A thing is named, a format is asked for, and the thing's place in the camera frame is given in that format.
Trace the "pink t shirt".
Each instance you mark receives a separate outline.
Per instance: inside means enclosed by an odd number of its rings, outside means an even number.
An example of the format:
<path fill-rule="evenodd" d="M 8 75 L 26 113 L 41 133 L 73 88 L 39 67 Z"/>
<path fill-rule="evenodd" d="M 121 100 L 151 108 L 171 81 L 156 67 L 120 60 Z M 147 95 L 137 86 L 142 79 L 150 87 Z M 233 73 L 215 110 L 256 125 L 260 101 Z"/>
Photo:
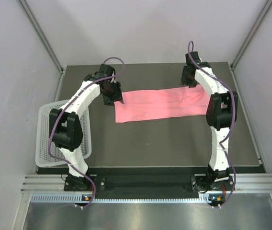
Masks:
<path fill-rule="evenodd" d="M 198 85 L 162 90 L 139 90 L 123 93 L 124 102 L 115 102 L 117 123 L 205 115 L 209 96 Z"/>

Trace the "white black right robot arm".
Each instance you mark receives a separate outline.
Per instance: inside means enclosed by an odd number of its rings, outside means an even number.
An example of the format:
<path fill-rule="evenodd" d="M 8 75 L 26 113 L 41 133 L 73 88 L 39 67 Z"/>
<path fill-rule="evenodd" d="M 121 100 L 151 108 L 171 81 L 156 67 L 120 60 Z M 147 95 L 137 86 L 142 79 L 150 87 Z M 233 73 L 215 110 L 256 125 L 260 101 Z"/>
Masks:
<path fill-rule="evenodd" d="M 201 85 L 209 96 L 206 121 L 212 132 L 212 154 L 202 186 L 216 190 L 230 180 L 228 143 L 237 119 L 238 94 L 215 76 L 210 64 L 202 62 L 197 51 L 187 53 L 185 58 L 181 83 L 190 88 Z"/>

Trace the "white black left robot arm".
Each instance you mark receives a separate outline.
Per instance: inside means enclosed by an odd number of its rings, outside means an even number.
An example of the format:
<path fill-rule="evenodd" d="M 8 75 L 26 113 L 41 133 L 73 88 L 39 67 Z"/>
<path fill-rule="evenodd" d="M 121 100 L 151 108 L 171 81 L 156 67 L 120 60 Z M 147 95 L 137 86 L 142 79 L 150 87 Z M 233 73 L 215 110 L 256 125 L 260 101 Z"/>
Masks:
<path fill-rule="evenodd" d="M 62 160 L 69 168 L 67 183 L 76 185 L 81 190 L 93 189 L 94 184 L 86 175 L 88 165 L 80 147 L 83 141 L 80 119 L 99 95 L 102 95 L 105 105 L 113 106 L 115 102 L 124 102 L 121 84 L 115 77 L 115 69 L 102 63 L 97 72 L 84 78 L 80 88 L 67 103 L 49 113 L 48 154 L 56 158 L 51 148 L 52 145 L 59 148 L 64 155 Z"/>

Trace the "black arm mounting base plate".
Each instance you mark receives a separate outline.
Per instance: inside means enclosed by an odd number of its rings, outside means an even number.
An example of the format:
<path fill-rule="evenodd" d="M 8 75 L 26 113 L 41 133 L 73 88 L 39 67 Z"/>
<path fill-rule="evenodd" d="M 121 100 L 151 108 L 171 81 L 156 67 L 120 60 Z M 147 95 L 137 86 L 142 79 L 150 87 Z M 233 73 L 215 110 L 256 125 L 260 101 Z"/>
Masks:
<path fill-rule="evenodd" d="M 66 191 L 95 190 L 99 199 L 170 199 L 195 197 L 198 192 L 223 194 L 233 177 L 214 182 L 206 167 L 89 168 L 85 179 L 66 180 Z"/>

